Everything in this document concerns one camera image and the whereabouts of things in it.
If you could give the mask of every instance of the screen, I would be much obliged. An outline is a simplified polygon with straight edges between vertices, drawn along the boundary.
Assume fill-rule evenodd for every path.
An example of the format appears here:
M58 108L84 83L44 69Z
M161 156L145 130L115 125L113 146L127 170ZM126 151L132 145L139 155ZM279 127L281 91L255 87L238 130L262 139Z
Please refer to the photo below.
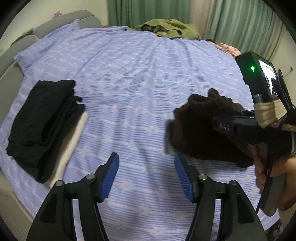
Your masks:
M276 94L276 92L274 90L274 87L272 85L272 82L271 82L271 78L276 79L276 74L275 74L273 68L270 65L268 65L267 63L264 63L261 60L259 60L259 63L260 63L261 69L263 70L263 73L265 75L266 82L267 82L267 85L269 87L270 94L276 96L277 94Z

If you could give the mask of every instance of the curtain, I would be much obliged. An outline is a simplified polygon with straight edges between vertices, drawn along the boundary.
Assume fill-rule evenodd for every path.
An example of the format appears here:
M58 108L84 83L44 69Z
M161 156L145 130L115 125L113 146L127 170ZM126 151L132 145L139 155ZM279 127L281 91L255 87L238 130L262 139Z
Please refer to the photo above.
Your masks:
M205 39L214 2L215 0L191 0L189 21L195 25L202 39Z
M215 0L206 38L270 59L283 23L262 0Z
M151 19L189 22L190 0L108 0L110 26L134 28Z

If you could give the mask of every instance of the bed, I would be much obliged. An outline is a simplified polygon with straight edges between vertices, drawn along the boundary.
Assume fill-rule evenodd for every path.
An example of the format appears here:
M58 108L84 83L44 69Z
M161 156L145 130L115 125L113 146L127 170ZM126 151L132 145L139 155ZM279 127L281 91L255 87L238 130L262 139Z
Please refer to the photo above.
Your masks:
M17 239L25 240L49 188L7 156L7 137L38 80L73 79L89 119L64 181L93 173L117 152L118 173L109 197L99 205L109 239L185 240L195 206L183 194L173 154L165 152L165 124L190 94L207 95L209 88L252 109L250 90L235 60L203 40L101 28L88 11L61 17L16 42L0 59L5 64L0 69L0 215ZM189 162L216 181L237 180L256 207L260 195L254 167L193 158ZM77 239L83 240L77 202L73 213ZM261 211L259 217L265 229L279 219L278 213L267 217ZM218 224L216 212L212 240Z

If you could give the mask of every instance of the green curtain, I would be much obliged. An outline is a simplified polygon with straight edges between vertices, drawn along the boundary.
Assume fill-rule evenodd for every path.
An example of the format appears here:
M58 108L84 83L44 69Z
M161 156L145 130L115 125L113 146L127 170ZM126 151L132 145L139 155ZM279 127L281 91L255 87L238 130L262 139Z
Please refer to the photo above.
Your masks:
M262 0L215 0L206 38L270 59L283 23Z
M151 19L189 22L190 0L108 0L110 26L135 28Z

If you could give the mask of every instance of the blue gripper pad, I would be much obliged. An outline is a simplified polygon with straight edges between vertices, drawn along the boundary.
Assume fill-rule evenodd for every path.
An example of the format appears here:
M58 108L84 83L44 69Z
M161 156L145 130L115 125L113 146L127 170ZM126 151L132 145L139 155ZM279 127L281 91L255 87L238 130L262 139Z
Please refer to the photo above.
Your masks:
M185 194L185 197L192 203L193 202L193 193L192 193L192 183L189 179L188 174L186 173L184 166L178 156L178 154L175 155L175 169L177 171L181 186L183 188L183 192Z
M119 155L113 152L105 165L109 167L106 171L106 174L102 182L101 193L100 193L100 199L102 201L104 201L104 199L109 196L117 170L119 168Z

